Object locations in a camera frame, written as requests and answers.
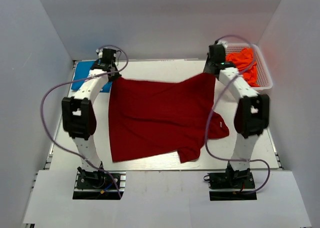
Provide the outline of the dark red t-shirt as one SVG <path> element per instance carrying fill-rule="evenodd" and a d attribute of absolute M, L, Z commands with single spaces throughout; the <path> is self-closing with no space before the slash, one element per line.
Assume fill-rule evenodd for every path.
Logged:
<path fill-rule="evenodd" d="M 230 132 L 213 113 L 216 78 L 200 73 L 178 83 L 117 79 L 108 106 L 114 162 L 177 152 L 181 163 L 199 158 L 205 138 Z"/>

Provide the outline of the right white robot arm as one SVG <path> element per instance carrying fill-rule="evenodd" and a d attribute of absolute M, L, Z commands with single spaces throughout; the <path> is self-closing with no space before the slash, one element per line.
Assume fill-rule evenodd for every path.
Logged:
<path fill-rule="evenodd" d="M 259 94 L 245 81 L 232 62 L 226 61 L 226 48 L 215 43 L 208 47 L 204 72 L 222 83 L 237 102 L 234 128 L 237 138 L 233 155 L 228 159 L 226 183 L 236 188 L 244 181 L 242 173 L 250 169 L 250 160 L 259 136 L 269 125 L 270 98 Z"/>

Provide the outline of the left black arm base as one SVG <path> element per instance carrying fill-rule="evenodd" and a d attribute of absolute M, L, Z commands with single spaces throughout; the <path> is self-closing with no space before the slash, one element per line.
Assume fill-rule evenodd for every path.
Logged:
<path fill-rule="evenodd" d="M 121 195 L 125 191 L 126 173 L 111 172 Z M 120 200 L 116 185 L 108 174 L 78 172 L 74 184 L 73 200 Z"/>

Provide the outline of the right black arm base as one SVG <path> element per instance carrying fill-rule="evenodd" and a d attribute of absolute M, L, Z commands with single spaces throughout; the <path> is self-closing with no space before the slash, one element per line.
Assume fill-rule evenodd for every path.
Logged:
<path fill-rule="evenodd" d="M 208 173 L 203 177 L 209 186 L 210 201 L 254 201 L 257 193 L 251 172 L 248 176 L 231 179 L 227 173 Z"/>

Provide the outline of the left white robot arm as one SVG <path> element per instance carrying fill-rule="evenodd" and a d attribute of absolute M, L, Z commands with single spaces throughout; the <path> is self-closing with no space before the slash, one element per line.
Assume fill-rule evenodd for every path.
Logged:
<path fill-rule="evenodd" d="M 116 65 L 118 52 L 120 50 L 114 46 L 97 49 L 98 60 L 91 66 L 83 84 L 71 97 L 65 97 L 61 102 L 63 129 L 77 147 L 81 169 L 91 172 L 88 181 L 96 188 L 105 184 L 106 176 L 99 171 L 103 168 L 103 162 L 94 142 L 97 119 L 93 103 L 107 83 L 121 77 Z"/>

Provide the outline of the folded blue t-shirt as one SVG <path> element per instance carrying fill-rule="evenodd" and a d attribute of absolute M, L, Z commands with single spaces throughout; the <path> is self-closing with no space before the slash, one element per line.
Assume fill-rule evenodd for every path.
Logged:
<path fill-rule="evenodd" d="M 75 73 L 74 73 L 73 80 L 80 80 L 83 78 L 87 78 L 89 71 L 90 71 L 93 64 L 94 64 L 93 60 L 92 61 L 80 61 L 75 67 Z M 78 91 L 83 83 L 84 83 L 84 81 L 79 81 L 79 82 L 73 83 L 71 85 L 71 90 Z M 111 87 L 112 87 L 112 83 L 108 82 L 107 84 L 104 85 L 101 92 L 102 93 L 109 93 L 111 90 Z"/>

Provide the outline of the orange t-shirt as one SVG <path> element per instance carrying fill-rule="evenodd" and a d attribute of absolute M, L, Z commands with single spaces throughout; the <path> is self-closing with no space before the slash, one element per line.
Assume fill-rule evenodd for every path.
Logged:
<path fill-rule="evenodd" d="M 251 87 L 259 87 L 257 84 L 258 71 L 257 62 L 250 65 L 254 58 L 252 48 L 243 48 L 240 52 L 233 52 L 226 56 L 226 61 L 232 62 L 239 72 L 243 72 L 247 67 L 248 69 L 243 73 L 243 78 Z"/>

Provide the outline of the white plastic basket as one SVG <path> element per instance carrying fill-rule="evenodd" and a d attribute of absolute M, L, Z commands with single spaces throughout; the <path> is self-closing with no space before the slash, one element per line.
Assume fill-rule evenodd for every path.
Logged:
<path fill-rule="evenodd" d="M 273 82 L 263 58 L 263 55 L 257 45 L 253 45 L 253 60 L 250 65 L 257 62 L 257 84 L 259 87 L 253 87 L 253 89 L 258 91 L 271 89 L 273 86 Z M 233 52 L 240 52 L 243 48 L 251 48 L 246 43 L 228 43 L 228 47 L 226 50 L 226 56 Z"/>

